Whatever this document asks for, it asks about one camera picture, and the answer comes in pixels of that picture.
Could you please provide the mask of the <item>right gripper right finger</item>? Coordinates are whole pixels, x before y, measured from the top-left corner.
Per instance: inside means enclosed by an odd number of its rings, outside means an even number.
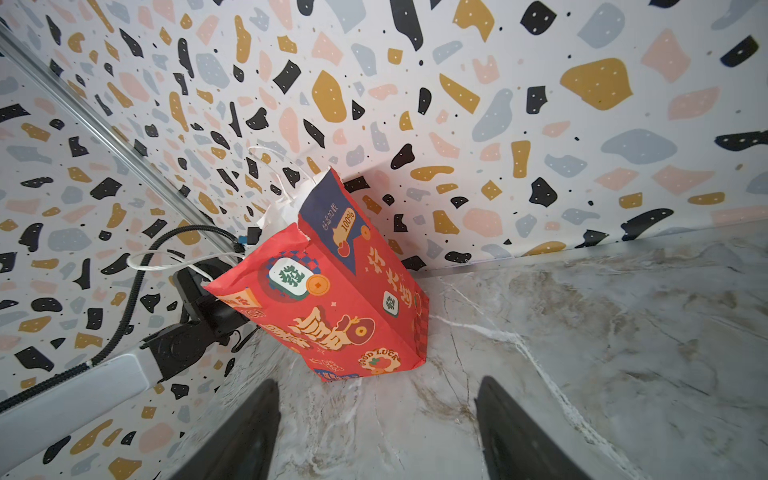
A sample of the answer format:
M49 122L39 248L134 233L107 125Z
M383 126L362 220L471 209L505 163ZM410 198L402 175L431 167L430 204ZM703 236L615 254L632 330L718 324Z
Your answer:
M475 405L491 479L589 477L493 377L482 378Z

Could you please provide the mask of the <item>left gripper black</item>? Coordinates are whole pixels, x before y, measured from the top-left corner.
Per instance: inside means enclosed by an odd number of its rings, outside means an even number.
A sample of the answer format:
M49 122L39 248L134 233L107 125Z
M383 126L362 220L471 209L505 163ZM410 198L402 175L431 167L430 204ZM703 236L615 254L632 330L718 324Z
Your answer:
M174 285L181 299L181 317L143 340L156 361L162 381L195 364L214 343L226 346L232 334L249 319L219 300L204 287L228 272L231 266L218 258L203 260L176 271Z

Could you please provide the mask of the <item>red paper gift bag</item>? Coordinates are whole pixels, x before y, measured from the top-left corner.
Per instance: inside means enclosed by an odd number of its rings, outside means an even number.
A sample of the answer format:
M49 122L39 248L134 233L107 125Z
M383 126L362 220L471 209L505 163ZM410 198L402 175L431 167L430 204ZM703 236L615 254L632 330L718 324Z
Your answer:
M207 292L325 382L426 363L428 296L333 168L274 202L257 224L256 247Z

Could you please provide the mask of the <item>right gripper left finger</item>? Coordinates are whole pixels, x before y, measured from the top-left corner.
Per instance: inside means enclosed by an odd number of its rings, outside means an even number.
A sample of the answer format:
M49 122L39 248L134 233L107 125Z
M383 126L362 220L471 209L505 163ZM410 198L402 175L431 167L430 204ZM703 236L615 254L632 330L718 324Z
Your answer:
M278 382L263 381L172 477L266 479L281 420L279 400Z

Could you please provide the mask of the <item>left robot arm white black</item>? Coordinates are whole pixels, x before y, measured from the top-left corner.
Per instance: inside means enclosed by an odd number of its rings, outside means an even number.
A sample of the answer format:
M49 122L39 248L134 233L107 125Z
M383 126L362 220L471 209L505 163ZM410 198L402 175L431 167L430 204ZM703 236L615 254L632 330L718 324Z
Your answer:
M13 470L156 385L183 373L215 343L227 345L248 320L203 288L232 268L219 258L173 274L181 320L96 366L77 366L51 387L28 389L1 402L1 472Z

